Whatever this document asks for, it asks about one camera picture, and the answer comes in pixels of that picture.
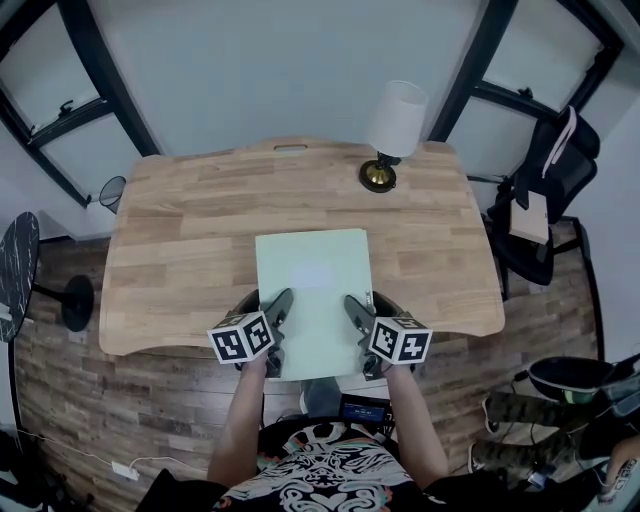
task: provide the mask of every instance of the lamp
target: lamp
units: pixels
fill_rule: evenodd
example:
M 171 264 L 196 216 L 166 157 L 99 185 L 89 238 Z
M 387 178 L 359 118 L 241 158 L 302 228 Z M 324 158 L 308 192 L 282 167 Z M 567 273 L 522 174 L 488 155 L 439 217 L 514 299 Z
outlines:
M 378 159 L 362 164 L 358 175 L 365 188 L 381 193 L 396 186 L 392 166 L 418 147 L 426 110 L 427 94 L 418 86 L 399 80 L 387 83 L 367 136 Z

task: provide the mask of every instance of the sheet of paper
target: sheet of paper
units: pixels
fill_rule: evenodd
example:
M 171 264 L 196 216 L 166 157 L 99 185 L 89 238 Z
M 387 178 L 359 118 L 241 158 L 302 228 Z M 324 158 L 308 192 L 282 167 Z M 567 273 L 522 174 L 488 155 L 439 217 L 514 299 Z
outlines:
M 285 335 L 282 380 L 349 375 L 361 371 L 362 338 L 343 300 L 363 304 L 371 293 L 367 233 L 361 229 L 256 237 L 258 288 L 264 304 L 285 288 L 294 302 L 280 328 Z

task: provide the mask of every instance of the gold lamp base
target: gold lamp base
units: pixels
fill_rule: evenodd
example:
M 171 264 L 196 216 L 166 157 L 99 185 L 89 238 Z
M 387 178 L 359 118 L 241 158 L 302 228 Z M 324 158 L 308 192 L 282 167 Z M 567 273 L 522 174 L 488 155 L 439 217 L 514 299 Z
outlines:
M 362 164 L 358 178 L 367 190 L 379 194 L 389 192 L 396 186 L 395 171 L 379 160 L 369 160 Z

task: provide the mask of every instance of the table leg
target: table leg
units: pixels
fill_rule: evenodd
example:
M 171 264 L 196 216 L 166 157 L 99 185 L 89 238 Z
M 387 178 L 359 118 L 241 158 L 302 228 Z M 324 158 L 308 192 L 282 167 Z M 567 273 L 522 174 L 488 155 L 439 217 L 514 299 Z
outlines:
M 73 332 L 82 331 L 93 312 L 93 285 L 87 276 L 75 276 L 63 292 L 56 292 L 33 283 L 33 291 L 46 295 L 62 304 L 62 319 Z

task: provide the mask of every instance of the desk top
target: desk top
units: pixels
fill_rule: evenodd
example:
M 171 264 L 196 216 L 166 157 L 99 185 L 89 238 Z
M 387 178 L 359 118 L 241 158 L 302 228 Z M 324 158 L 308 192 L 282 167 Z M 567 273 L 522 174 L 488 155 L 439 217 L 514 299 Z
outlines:
M 9 307 L 11 320 L 0 318 L 0 342 L 10 343 L 27 314 L 38 262 L 40 229 L 31 212 L 20 214 L 0 241 L 0 304 Z
M 324 229 L 366 229 L 374 289 L 430 328 L 501 330 L 491 249 L 454 151 L 421 145 L 386 194 L 358 181 L 372 158 L 366 145 L 289 137 L 142 159 L 109 247 L 102 350 L 209 346 L 206 330 L 257 288 L 255 236 Z

